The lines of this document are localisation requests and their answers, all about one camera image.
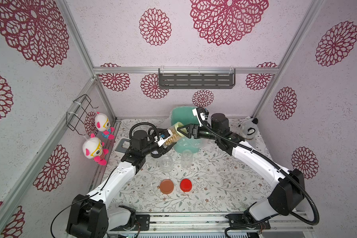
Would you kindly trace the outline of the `green trash bin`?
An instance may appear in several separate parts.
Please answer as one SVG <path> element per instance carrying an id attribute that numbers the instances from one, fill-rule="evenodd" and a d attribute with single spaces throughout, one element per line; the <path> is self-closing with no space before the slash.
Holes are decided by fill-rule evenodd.
<path id="1" fill-rule="evenodd" d="M 188 124 L 199 124 L 197 117 L 193 115 L 192 110 L 196 107 L 181 106 L 176 107 L 171 113 L 171 125 L 177 122 L 182 123 L 184 126 Z M 183 153 L 185 150 L 190 150 L 192 153 L 197 153 L 205 145 L 205 139 L 191 139 L 184 137 L 179 140 L 174 146 L 177 153 Z"/>

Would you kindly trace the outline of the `brown jar lid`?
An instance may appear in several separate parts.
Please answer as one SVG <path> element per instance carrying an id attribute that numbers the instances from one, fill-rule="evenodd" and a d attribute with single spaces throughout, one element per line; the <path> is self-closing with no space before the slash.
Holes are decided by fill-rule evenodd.
<path id="1" fill-rule="evenodd" d="M 160 183 L 160 191 L 163 194 L 170 194 L 174 190 L 174 183 L 170 179 L 164 179 Z"/>

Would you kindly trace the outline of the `green lid peanut jar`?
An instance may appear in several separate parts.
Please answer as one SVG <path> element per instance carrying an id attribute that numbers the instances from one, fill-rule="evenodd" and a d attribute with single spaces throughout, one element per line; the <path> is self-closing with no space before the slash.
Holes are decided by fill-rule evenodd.
<path id="1" fill-rule="evenodd" d="M 183 127 L 183 124 L 181 122 L 177 122 L 176 124 L 174 124 L 173 126 L 171 126 L 168 129 L 168 132 L 169 132 L 170 136 L 168 137 L 168 139 L 164 143 L 165 147 L 173 145 L 174 143 L 178 142 L 179 140 L 181 140 L 182 138 L 185 137 L 184 134 L 182 134 L 181 132 L 177 131 L 177 129 L 180 128 L 180 127 Z"/>

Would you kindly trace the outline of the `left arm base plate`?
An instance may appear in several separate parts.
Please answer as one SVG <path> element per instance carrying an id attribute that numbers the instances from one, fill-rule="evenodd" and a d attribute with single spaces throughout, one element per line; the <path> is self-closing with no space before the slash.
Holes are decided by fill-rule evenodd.
<path id="1" fill-rule="evenodd" d="M 135 216 L 131 215 L 129 221 L 118 227 L 109 226 L 108 231 L 111 232 L 129 232 L 129 231 L 148 231 L 150 226 L 150 215 L 136 214 Z"/>

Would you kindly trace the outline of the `plush toy blue dotted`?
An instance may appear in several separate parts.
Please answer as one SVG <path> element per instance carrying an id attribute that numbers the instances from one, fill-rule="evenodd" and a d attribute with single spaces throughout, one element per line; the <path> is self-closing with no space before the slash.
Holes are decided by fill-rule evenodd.
<path id="1" fill-rule="evenodd" d="M 109 117 L 106 114 L 97 112 L 94 123 L 96 129 L 102 134 L 104 138 L 109 140 L 115 139 L 113 135 L 115 128 L 111 126 Z"/>

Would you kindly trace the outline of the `glass peanut jar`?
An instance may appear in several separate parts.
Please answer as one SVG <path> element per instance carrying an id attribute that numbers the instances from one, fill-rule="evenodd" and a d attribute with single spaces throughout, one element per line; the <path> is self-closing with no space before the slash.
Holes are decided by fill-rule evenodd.
<path id="1" fill-rule="evenodd" d="M 160 169 L 164 173 L 169 173 L 173 170 L 174 161 L 170 155 L 163 155 L 159 161 Z"/>

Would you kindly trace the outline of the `grey husky plush toy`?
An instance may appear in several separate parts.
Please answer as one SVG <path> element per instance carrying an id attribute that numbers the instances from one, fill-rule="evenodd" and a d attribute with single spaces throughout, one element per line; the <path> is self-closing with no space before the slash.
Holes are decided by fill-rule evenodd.
<path id="1" fill-rule="evenodd" d="M 240 124 L 239 124 L 239 132 L 240 135 L 247 140 L 252 140 L 255 138 L 257 132 L 258 132 L 258 118 L 251 118 L 247 117 L 245 118 Z"/>

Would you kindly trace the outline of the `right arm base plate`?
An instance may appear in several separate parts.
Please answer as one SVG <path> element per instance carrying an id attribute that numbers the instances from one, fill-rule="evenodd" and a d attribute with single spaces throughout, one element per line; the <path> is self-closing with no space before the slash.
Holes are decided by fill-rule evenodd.
<path id="1" fill-rule="evenodd" d="M 252 216 L 245 213 L 230 213 L 225 216 L 229 221 L 231 228 L 240 228 L 248 230 L 269 230 L 271 225 L 268 220 L 255 220 Z"/>

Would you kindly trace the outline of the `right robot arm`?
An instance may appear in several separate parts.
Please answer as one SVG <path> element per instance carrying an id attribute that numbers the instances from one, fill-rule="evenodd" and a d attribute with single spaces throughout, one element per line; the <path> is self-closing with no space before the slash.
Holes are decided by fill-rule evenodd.
<path id="1" fill-rule="evenodd" d="M 229 120 L 224 114 L 212 115 L 211 125 L 188 124 L 179 126 L 177 131 L 188 138 L 214 140 L 222 151 L 247 164 L 270 184 L 271 194 L 254 203 L 246 211 L 247 218 L 252 222 L 261 221 L 276 214 L 287 216 L 304 200 L 301 191 L 280 171 L 285 171 L 301 187 L 304 187 L 302 173 L 298 170 L 290 171 L 258 155 L 258 152 L 241 135 L 230 131 Z"/>

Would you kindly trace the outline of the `dark grey wall shelf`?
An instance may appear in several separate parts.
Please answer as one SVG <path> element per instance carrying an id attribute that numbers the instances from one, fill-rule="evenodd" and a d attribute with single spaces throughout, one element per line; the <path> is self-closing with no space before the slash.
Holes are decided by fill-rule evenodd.
<path id="1" fill-rule="evenodd" d="M 226 73 L 186 73 L 158 71 L 161 89 L 232 89 L 236 85 L 236 71 Z"/>

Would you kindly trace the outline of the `red jar lid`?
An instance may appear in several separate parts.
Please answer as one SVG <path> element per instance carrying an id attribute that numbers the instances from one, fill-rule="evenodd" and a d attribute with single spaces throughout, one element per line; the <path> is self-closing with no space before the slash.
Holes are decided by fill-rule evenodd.
<path id="1" fill-rule="evenodd" d="M 192 190 L 192 182 L 188 178 L 183 179 L 180 183 L 180 189 L 183 192 L 190 192 Z"/>

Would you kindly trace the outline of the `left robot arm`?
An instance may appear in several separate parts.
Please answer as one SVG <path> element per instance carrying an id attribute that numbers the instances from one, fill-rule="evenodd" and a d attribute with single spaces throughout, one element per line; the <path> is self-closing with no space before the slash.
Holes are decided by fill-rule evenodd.
<path id="1" fill-rule="evenodd" d="M 87 195 L 77 195 L 69 207 L 66 232 L 76 238 L 103 238 L 108 231 L 136 224 L 135 210 L 121 205 L 110 209 L 110 203 L 123 186 L 143 167 L 146 156 L 159 158 L 175 144 L 173 129 L 159 129 L 159 135 L 138 130 L 130 136 L 130 145 L 121 162 L 108 178 Z"/>

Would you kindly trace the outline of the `red lid peanut jar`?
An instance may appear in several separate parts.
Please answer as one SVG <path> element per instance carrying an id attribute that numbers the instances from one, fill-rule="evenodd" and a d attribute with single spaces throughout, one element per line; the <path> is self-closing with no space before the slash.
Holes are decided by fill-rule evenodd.
<path id="1" fill-rule="evenodd" d="M 192 166 L 193 153 L 191 150 L 184 150 L 181 154 L 181 167 L 188 169 Z"/>

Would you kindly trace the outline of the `plush toy red striped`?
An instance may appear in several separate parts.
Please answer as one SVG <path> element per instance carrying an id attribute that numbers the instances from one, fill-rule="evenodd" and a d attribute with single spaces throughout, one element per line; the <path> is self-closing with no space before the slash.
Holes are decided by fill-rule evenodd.
<path id="1" fill-rule="evenodd" d="M 104 143 L 97 138 L 93 133 L 82 146 L 82 151 L 87 159 L 92 159 L 101 166 L 105 166 L 107 161 L 105 156 L 109 153 L 108 149 L 104 149 Z"/>

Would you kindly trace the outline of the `green jar lid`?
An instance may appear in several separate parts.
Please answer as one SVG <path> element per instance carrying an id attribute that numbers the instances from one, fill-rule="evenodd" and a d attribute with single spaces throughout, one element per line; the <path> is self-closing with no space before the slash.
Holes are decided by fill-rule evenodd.
<path id="1" fill-rule="evenodd" d="M 186 137 L 187 135 L 187 131 L 186 128 L 184 127 L 184 125 L 181 122 L 177 122 L 175 124 L 175 130 L 177 132 L 177 134 L 181 137 Z"/>

